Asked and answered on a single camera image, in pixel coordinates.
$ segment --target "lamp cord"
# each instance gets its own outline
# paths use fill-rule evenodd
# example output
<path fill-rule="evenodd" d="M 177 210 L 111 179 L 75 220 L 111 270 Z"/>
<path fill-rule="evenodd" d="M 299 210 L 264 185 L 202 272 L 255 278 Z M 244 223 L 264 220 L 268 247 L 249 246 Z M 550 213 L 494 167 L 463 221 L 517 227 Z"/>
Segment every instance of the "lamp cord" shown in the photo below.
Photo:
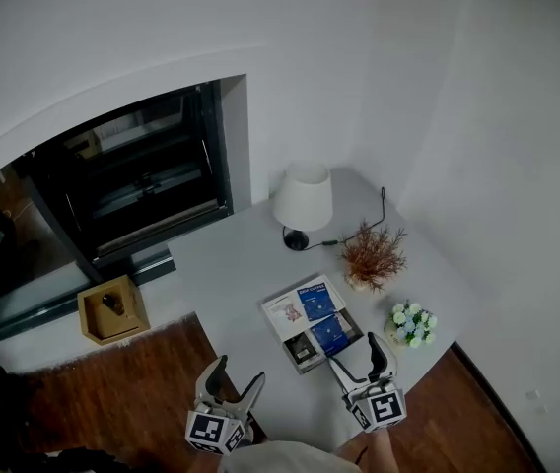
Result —
<path fill-rule="evenodd" d="M 343 238 L 341 240 L 324 240 L 324 241 L 321 241 L 320 243 L 316 243 L 315 245 L 311 245 L 309 247 L 306 247 L 306 248 L 302 249 L 301 252 L 304 252 L 305 250 L 311 250 L 312 248 L 316 248 L 316 247 L 320 247 L 320 246 L 332 247 L 334 245 L 338 245 L 339 243 L 345 243 L 346 241 L 357 237 L 361 233 L 368 232 L 372 228 L 378 226 L 384 220 L 385 220 L 385 188 L 382 187 L 381 188 L 381 219 L 380 220 L 378 220 L 375 223 L 369 225 L 367 228 L 364 228 L 364 229 L 360 230 L 359 232 L 353 234 L 352 236 L 349 236 L 348 238 Z M 284 233 L 285 233 L 286 229 L 287 229 L 286 226 L 282 227 L 282 239 L 284 239 Z"/>

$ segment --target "table lamp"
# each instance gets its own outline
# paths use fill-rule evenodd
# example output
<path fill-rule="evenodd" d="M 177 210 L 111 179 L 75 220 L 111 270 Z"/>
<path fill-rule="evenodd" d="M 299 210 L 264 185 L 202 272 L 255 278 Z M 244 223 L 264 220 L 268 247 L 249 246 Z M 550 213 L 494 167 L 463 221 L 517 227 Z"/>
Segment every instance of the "table lamp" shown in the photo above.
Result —
<path fill-rule="evenodd" d="M 290 230 L 284 235 L 287 247 L 307 248 L 309 237 L 304 232 L 323 228 L 332 218 L 328 169 L 317 163 L 290 164 L 274 198 L 273 216 Z"/>

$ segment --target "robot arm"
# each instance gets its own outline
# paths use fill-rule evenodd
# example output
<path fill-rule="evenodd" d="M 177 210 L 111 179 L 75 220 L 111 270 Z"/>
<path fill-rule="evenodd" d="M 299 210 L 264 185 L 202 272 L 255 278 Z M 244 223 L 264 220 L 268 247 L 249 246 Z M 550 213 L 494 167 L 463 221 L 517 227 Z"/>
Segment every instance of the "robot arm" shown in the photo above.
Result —
<path fill-rule="evenodd" d="M 249 410 L 264 385 L 264 372 L 256 375 L 235 401 L 220 397 L 227 356 L 211 363 L 195 384 L 194 411 L 188 412 L 185 439 L 197 450 L 229 455 L 246 436 L 253 439 Z"/>
<path fill-rule="evenodd" d="M 394 383 L 398 371 L 396 356 L 372 332 L 368 333 L 367 341 L 362 338 L 357 344 L 362 360 L 369 355 L 372 361 L 372 369 L 365 376 L 355 376 L 351 372 L 353 367 L 328 358 L 343 393 L 341 399 L 367 433 L 398 424 L 407 416 L 407 410 L 404 394 Z"/>

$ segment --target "white wall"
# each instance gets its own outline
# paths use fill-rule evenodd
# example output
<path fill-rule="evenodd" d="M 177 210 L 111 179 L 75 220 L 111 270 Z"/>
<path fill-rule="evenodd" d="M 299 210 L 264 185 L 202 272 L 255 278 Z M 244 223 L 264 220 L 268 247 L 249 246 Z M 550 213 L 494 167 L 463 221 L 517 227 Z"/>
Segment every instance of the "white wall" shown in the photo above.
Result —
<path fill-rule="evenodd" d="M 221 81 L 221 108 L 232 209 L 236 213 L 251 207 L 249 152 L 243 152 L 243 149 L 249 149 L 245 76 L 228 77 Z"/>
<path fill-rule="evenodd" d="M 345 163 L 378 0 L 0 0 L 0 167 L 116 106 L 247 74 L 252 199 Z"/>
<path fill-rule="evenodd" d="M 352 162 L 393 203 L 427 135 L 461 0 L 380 0 Z"/>
<path fill-rule="evenodd" d="M 476 287 L 460 345 L 560 472 L 560 0 L 392 1 L 355 166 Z"/>

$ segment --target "artificial flower bouquet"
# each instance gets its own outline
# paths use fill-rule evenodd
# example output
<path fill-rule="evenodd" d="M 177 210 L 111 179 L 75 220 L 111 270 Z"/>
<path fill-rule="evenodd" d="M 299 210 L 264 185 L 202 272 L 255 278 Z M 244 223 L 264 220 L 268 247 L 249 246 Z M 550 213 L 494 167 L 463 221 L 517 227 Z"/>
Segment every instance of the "artificial flower bouquet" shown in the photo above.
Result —
<path fill-rule="evenodd" d="M 396 304 L 389 319 L 396 328 L 395 337 L 398 342 L 409 345 L 412 349 L 417 349 L 423 342 L 432 344 L 436 340 L 434 330 L 438 319 L 419 304 Z"/>

